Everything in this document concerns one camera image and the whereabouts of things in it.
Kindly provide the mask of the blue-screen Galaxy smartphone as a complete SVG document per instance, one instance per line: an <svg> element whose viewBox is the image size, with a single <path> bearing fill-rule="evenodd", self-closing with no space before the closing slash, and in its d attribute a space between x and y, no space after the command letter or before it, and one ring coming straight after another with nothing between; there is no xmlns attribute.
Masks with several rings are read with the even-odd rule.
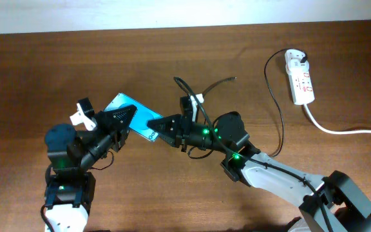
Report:
<svg viewBox="0 0 371 232"><path fill-rule="evenodd" d="M147 108L140 102L129 97L124 93L119 93L104 109L104 111L116 110L129 105L137 107L137 111L129 125L129 128L148 141L155 142L158 138L158 133L147 126L147 122L160 119L162 116L155 111Z"/></svg>

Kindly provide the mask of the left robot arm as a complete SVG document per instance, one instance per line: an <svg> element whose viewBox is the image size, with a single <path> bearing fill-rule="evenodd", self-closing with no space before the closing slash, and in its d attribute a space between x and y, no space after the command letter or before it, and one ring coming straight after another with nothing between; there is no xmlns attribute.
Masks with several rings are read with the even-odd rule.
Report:
<svg viewBox="0 0 371 232"><path fill-rule="evenodd" d="M118 152L129 134L137 107L128 105L95 113L77 106L70 124L58 124L45 135L50 165L40 214L46 231L83 231L95 191L95 163Z"/></svg>

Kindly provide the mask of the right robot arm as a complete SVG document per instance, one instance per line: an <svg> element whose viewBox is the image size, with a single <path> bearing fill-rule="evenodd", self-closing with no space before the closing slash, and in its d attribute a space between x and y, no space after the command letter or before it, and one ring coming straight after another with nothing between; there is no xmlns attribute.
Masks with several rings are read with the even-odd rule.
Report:
<svg viewBox="0 0 371 232"><path fill-rule="evenodd" d="M220 116L212 130L181 114L147 125L173 147L224 153L221 166L232 181L268 191L300 210L294 231L371 231L371 201L348 175L310 174L274 160L249 141L236 111Z"/></svg>

